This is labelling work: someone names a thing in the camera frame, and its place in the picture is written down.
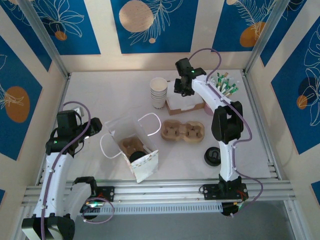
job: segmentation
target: metal frame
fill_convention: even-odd
[[[266,21],[263,31],[253,47],[250,59],[245,66],[245,74],[248,74],[250,72],[255,62],[261,55],[289,2],[290,0],[276,1],[276,4],[274,5],[272,12],[270,13],[270,16]]]
[[[56,110],[54,111],[56,113],[55,115],[57,115],[57,113],[63,109],[63,105],[64,105],[64,101],[65,101],[65,98],[66,98],[66,95],[67,95],[67,90],[68,90],[68,87],[69,87],[71,75],[72,74],[68,74],[68,78],[67,78],[67,80],[66,80],[66,82],[64,84],[64,87],[63,87],[63,91],[62,91],[62,95],[61,95],[61,98],[60,98],[59,105],[56,108]],[[57,118],[55,118],[54,124],[51,127],[52,131],[55,129],[56,125],[57,125]],[[41,162],[41,167],[40,167],[40,169],[38,171],[38,174],[37,174],[37,177],[36,177],[36,180],[35,180],[35,185],[39,185],[40,182],[41,182],[42,174],[44,172],[45,165],[46,165],[46,157],[47,157],[47,154],[44,153],[43,154],[43,158],[42,158],[42,162]]]
[[[60,103],[55,113],[62,109],[65,96],[67,94],[70,75],[63,64],[63,61],[59,55],[58,50],[56,49],[53,41],[51,40],[49,34],[47,33],[45,27],[43,26],[41,20],[39,19],[36,11],[34,10],[32,4],[28,0],[17,0],[19,7],[21,8],[26,19],[29,21],[31,27],[36,33],[37,37],[40,39],[44,48],[47,50],[51,59],[57,65],[59,71],[65,76],[66,82],[63,89],[63,93],[60,99]],[[302,240],[311,240],[313,239],[304,215],[301,211],[298,201],[296,200],[295,193],[291,186],[289,180],[286,179],[286,175],[277,163],[279,157],[273,152],[273,147],[269,141],[268,133],[266,132],[265,118],[263,117],[263,111],[261,103],[256,94],[254,86],[251,84],[251,77],[248,75],[252,69],[254,63],[259,58],[262,50],[266,46],[270,36],[272,35],[275,27],[277,26],[282,13],[286,9],[290,0],[277,1],[270,17],[267,21],[267,24],[264,27],[255,47],[252,50],[251,57],[246,64],[244,69],[244,74],[242,75],[243,82],[249,97],[251,108],[254,114],[255,122],[258,126],[259,135],[261,141],[265,146],[265,151],[268,155],[269,160],[269,170],[271,178],[261,179],[264,185],[264,191],[258,201],[284,201],[285,207],[287,209],[287,214],[290,219],[292,229],[296,239]],[[46,156],[44,155],[42,161],[42,167],[39,170],[36,185],[39,185],[41,182],[43,164],[45,163]],[[244,183],[247,184],[250,198],[248,201],[251,201],[254,196],[256,196],[260,190],[260,185],[255,181],[244,179]],[[195,179],[195,180],[146,180],[139,185],[135,181],[109,181],[102,180],[98,182],[98,185],[109,185],[115,186],[115,206],[116,208],[122,209],[125,206],[133,205],[144,205],[144,206],[159,206],[163,204],[171,204],[173,206],[199,206],[203,204],[208,204],[208,201],[204,200],[202,194],[199,193],[199,188],[203,184],[216,184],[218,183],[217,179]],[[70,192],[71,182],[67,182],[67,190]],[[33,212],[34,206],[37,204],[39,195],[40,195],[40,186],[29,186],[26,189],[22,206],[20,208],[19,216],[20,219],[16,223],[16,230],[12,235],[11,239],[24,239],[22,231],[20,229],[21,221],[23,218],[29,217]]]
[[[25,18],[28,20],[33,31],[35,32],[36,36],[39,38],[40,42],[49,54],[50,58],[55,62],[57,68],[65,77],[65,79],[68,79],[69,74],[60,57],[60,54],[31,2],[29,2],[28,0],[17,0],[17,3]]]

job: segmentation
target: orange circle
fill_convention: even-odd
[[[154,44],[155,42],[156,42],[155,38],[152,37],[152,38],[149,39],[149,43]]]
[[[67,40],[67,35],[63,31],[56,31],[54,35],[60,41]]]
[[[12,86],[4,95],[4,99],[7,101],[10,100],[10,96],[8,95],[14,97],[16,100],[23,97],[23,99],[19,101],[19,104],[12,101],[5,104],[5,111],[8,117],[12,121],[21,124],[27,120],[30,111],[30,100],[28,93],[20,86]]]
[[[120,9],[119,20],[128,32],[139,33],[151,27],[154,23],[154,15],[144,2],[130,0]]]
[[[258,38],[256,38],[256,29],[257,35],[260,36],[262,30],[265,27],[265,22],[257,22],[256,24],[247,27],[240,36],[240,44],[244,48],[252,48],[256,45]]]
[[[298,108],[305,109],[307,107],[308,104],[308,99],[306,96],[304,95],[300,95],[297,100],[296,100],[296,105],[298,106]]]

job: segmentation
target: bag handle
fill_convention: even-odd
[[[148,137],[149,137],[149,136],[152,136],[152,135],[154,135],[154,134],[156,134],[156,133],[157,133],[157,132],[159,132],[159,131],[160,131],[160,129],[161,129],[161,121],[160,121],[160,118],[158,117],[158,115],[157,115],[157,114],[155,114],[155,113],[153,113],[153,112],[150,112],[150,113],[148,113],[148,114],[144,115],[143,117],[141,117],[141,118],[138,120],[138,122],[140,122],[140,120],[142,120],[143,118],[145,118],[146,116],[149,116],[149,115],[155,115],[155,116],[156,116],[156,118],[157,118],[157,119],[158,119],[158,121],[159,121],[160,127],[158,128],[158,130],[157,130],[157,131],[155,131],[155,132],[153,132],[153,133],[148,134]]]
[[[119,155],[121,154],[121,151],[120,151],[118,154],[116,154],[116,155],[114,155],[114,156],[112,156],[112,157],[107,156],[107,155],[105,154],[104,149],[102,148],[102,139],[104,138],[105,135],[110,135],[110,136],[112,136],[110,133],[107,132],[106,134],[104,134],[104,135],[100,138],[100,148],[101,148],[101,151],[102,151],[103,155],[106,156],[108,159],[114,159],[115,157],[117,157],[117,156],[119,156]]]

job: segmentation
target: pulp cup holder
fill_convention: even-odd
[[[119,143],[120,149],[129,158],[133,153],[140,151],[144,152],[144,144],[137,136],[125,138]]]
[[[166,141],[183,139],[188,143],[199,143],[205,137],[205,126],[198,121],[182,124],[177,120],[165,120],[161,127],[161,137]]]

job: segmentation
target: white paper bag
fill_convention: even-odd
[[[159,121],[160,127],[157,131],[151,134],[146,134],[145,130],[140,124],[140,120],[150,115],[156,116],[157,120]],[[156,134],[161,129],[161,121],[155,113],[153,112],[148,113],[143,117],[141,117],[140,119],[137,119],[133,115],[126,115],[126,116],[114,119],[112,121],[108,121],[104,125],[107,128],[108,133],[104,134],[101,137],[100,147],[103,154],[108,159],[114,159],[118,155],[123,155],[127,164],[130,167],[131,172],[134,174],[137,183],[140,183],[141,181],[145,180],[147,177],[149,177],[150,175],[152,175],[158,170],[159,150],[157,149],[156,145],[153,144],[148,137]],[[103,147],[103,138],[106,135],[109,135],[110,137],[113,138],[113,141],[116,143],[116,146],[117,146],[116,150],[115,150],[115,146],[109,145],[107,147]],[[136,136],[140,139],[140,141],[143,144],[144,152],[147,154],[135,160],[134,162],[130,163],[126,154],[121,150],[119,143],[123,139],[130,138],[133,136]],[[114,154],[113,156],[109,156],[108,153],[113,154],[115,151],[117,152],[117,154]]]

